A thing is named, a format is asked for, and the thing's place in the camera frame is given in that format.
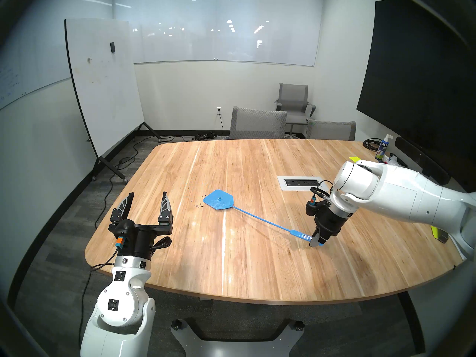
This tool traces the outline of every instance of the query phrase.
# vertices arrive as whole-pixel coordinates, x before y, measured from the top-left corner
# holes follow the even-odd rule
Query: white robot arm
[[[81,357],[146,357],[155,315],[155,301],[144,285],[150,278],[150,259],[155,250],[170,246],[170,237],[155,245],[157,235],[172,234],[173,215],[164,192],[158,225],[140,225],[127,219],[134,193],[113,209],[109,231],[117,239],[118,256],[112,282],[98,297],[86,325]],[[136,334],[121,328],[141,322]]]
[[[362,207],[396,220],[433,225],[449,233],[461,252],[473,258],[476,192],[443,188],[407,168],[364,160],[345,162],[330,197],[314,206],[309,209],[308,204],[306,209],[308,215],[314,212],[316,222],[311,246],[337,235],[345,221]]]

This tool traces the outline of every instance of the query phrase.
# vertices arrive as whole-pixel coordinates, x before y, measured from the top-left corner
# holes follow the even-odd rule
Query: gray carpet
[[[144,137],[137,137],[136,142]],[[113,160],[131,156],[130,142]],[[157,146],[150,138],[136,148],[136,160],[122,170],[130,178]],[[111,172],[102,170],[58,222],[38,252],[21,286],[15,313],[50,356],[78,356],[81,294],[88,277],[84,249],[94,233],[94,222],[109,191]],[[124,188],[112,179],[107,209]],[[85,296],[85,321],[98,294],[111,282],[95,272]],[[290,356],[412,356],[410,328],[397,296],[363,302],[322,306],[269,306],[225,301],[201,301],[148,288],[157,308],[148,356],[183,357],[171,334],[170,322],[185,319],[203,339],[273,339],[287,319],[302,320],[305,332]]]

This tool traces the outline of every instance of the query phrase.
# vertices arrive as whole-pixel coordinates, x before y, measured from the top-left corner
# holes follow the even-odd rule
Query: table edge
[[[219,296],[215,294],[208,294],[208,293],[199,293],[199,292],[192,292],[189,290],[184,290],[184,289],[178,289],[178,288],[170,288],[170,287],[164,287],[160,286],[157,284],[151,284],[151,283],[145,283],[145,287],[157,289],[157,290],[163,290],[169,293],[176,293],[176,294],[182,294],[185,296],[192,296],[192,297],[201,297],[201,298],[209,298],[209,299],[215,299],[219,301],[227,301],[227,302],[237,302],[237,303],[252,303],[252,304],[259,304],[259,305],[275,305],[275,306],[310,306],[310,305],[331,305],[331,304],[337,304],[337,303],[350,303],[350,302],[359,302],[359,301],[366,301],[370,299],[376,299],[376,298],[382,298],[382,297],[387,297],[387,296],[392,296],[395,294],[399,294],[402,292],[406,292],[408,290],[423,286],[425,284],[431,283],[434,280],[439,279],[440,277],[450,273],[451,271],[454,271],[457,267],[461,266],[466,260],[463,260],[460,264],[455,265],[451,270],[448,270],[447,272],[438,275],[430,280],[424,281],[423,283],[418,283],[415,285],[412,285],[407,288],[402,288],[399,290],[387,292],[387,293],[382,293],[382,294],[374,294],[371,296],[363,296],[363,297],[352,297],[352,298],[343,298],[343,299],[330,299],[330,300],[315,300],[315,301],[291,301],[291,300],[281,300],[281,299],[260,299],[260,298],[236,298],[236,297],[228,297],[228,296]],[[100,273],[108,275],[112,277],[112,272],[109,272],[107,270],[100,269]]]

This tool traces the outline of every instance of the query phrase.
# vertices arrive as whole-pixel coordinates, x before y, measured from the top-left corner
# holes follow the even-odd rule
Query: fly swatter
[[[260,218],[256,215],[253,215],[249,212],[246,212],[238,207],[235,207],[233,206],[233,196],[231,194],[228,194],[227,192],[224,192],[220,189],[217,189],[217,190],[214,190],[213,192],[211,192],[208,196],[206,196],[204,199],[203,199],[203,202],[205,202],[207,205],[211,206],[212,208],[216,209],[216,210],[223,210],[223,209],[226,209],[226,208],[236,208],[238,211],[241,211],[249,216],[252,216],[254,218],[257,218],[261,221],[264,221],[264,222],[267,222],[268,224],[271,224],[271,225],[274,225],[275,227],[278,227],[280,229],[283,229],[285,231],[288,231],[289,233],[291,233],[292,235],[294,235],[295,237],[298,237],[298,238],[301,238],[301,239],[304,239],[304,240],[307,240],[308,242],[311,241],[312,237],[310,237],[309,235],[307,234],[304,234],[304,233],[301,233],[300,231],[297,231],[297,230],[292,230],[292,229],[286,229],[278,224],[274,224],[268,220],[264,220],[263,218]]]

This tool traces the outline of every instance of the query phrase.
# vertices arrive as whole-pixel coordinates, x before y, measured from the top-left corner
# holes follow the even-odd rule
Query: whiteboard wall
[[[130,24],[135,63],[234,60],[314,65],[323,0],[114,1],[121,3],[114,8],[114,18]]]
[[[35,0],[0,48],[0,109],[70,77],[65,18],[112,19],[112,0]]]
[[[112,19],[66,19],[65,30],[80,110],[96,155],[102,156],[144,122],[129,26]]]

